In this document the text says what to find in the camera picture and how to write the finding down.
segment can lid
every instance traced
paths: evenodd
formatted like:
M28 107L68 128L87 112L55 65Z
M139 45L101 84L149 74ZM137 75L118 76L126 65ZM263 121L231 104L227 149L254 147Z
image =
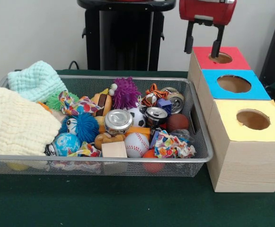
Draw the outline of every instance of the can lid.
M164 87L161 91L168 91L169 93L178 93L177 89L173 87Z
M184 108L184 97L180 93L172 93L167 99L172 103L171 114L178 114Z
M116 127L128 127L133 121L133 117L125 110L111 110L108 112L106 118L106 124L110 128Z
M151 115L152 117L158 118L158 119L164 119L168 116L167 111L159 108L159 107L149 107L147 109L147 113Z

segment red box top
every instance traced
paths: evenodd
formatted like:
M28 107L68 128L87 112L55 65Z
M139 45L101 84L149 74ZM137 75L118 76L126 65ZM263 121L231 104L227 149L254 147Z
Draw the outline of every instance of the red box top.
M219 61L211 60L212 47L193 47L202 70L250 70L247 60L237 47L221 47Z

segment soccer ball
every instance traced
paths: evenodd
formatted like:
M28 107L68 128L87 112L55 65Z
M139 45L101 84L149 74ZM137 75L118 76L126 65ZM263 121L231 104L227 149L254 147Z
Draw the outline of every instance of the soccer ball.
M128 110L128 112L133 117L133 126L144 127L146 125L146 120L145 120L142 110L140 110L139 108L132 108L132 109Z

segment wire mesh basket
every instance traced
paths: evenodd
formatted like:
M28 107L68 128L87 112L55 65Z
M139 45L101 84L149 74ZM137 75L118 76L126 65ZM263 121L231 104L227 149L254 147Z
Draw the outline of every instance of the wire mesh basket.
M69 91L77 96L93 97L113 83L116 77L61 76ZM108 158L0 155L0 174L29 175L121 175L194 177L213 157L213 149L194 85L187 79L133 78L141 92L152 83L158 88L174 87L185 97L182 110L190 122L196 154L193 158ZM0 87L8 87L4 78Z

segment blue fuzzy ball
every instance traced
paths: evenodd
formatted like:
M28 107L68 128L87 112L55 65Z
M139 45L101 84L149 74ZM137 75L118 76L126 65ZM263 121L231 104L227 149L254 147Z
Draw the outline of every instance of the blue fuzzy ball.
M78 116L68 116L62 122L62 127L60 128L60 133L64 132L72 132L69 131L69 126L67 125L67 121L71 118L74 118L77 122L75 122L75 134L81 140L87 143L94 142L95 137L99 134L99 125L97 120L89 113L82 113Z

